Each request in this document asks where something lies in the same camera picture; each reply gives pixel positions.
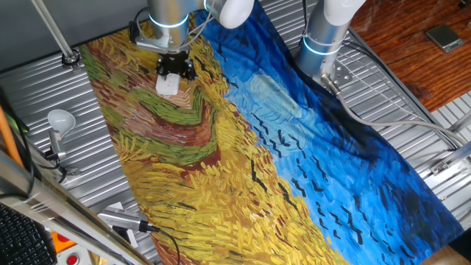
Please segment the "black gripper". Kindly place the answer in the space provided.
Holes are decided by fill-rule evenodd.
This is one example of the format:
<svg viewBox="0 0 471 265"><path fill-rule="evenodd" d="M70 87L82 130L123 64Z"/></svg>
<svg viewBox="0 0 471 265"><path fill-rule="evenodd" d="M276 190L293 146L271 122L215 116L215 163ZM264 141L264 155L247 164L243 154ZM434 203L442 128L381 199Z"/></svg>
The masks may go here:
<svg viewBox="0 0 471 265"><path fill-rule="evenodd" d="M182 74L189 81L198 78L194 64L188 60L187 52L178 54L162 54L157 61L156 73L166 77L168 74Z"/></svg>

